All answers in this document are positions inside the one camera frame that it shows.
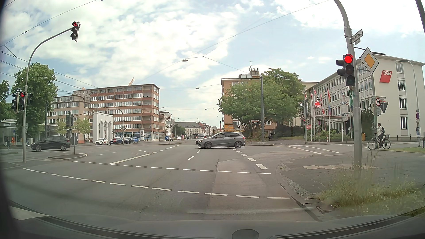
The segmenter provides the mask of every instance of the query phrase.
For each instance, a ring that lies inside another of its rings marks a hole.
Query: car wheel
[[[242,142],[240,142],[240,141],[237,141],[237,142],[235,142],[235,148],[241,148],[242,147]]]
[[[213,145],[210,142],[204,144],[204,148],[211,148]]]

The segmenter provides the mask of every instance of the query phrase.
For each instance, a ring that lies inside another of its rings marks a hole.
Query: white car
[[[106,138],[100,138],[94,142],[94,145],[107,145],[108,140]]]

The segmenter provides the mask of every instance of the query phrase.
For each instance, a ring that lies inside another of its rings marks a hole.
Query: red traffic light
[[[353,55],[351,54],[347,54],[344,56],[344,61],[347,64],[351,64],[353,62]]]

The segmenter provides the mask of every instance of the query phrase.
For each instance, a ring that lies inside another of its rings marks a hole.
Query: cyclist
[[[380,140],[380,142],[379,142],[379,148],[381,148],[382,147],[382,138],[385,135],[385,129],[384,129],[384,127],[382,127],[381,123],[378,123],[377,129],[378,129],[377,135],[378,135],[378,138]]]

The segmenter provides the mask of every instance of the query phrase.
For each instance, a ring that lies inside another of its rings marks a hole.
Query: gray car
[[[233,146],[240,148],[245,146],[245,136],[238,132],[221,132],[210,138],[201,139],[198,146],[201,148]]]

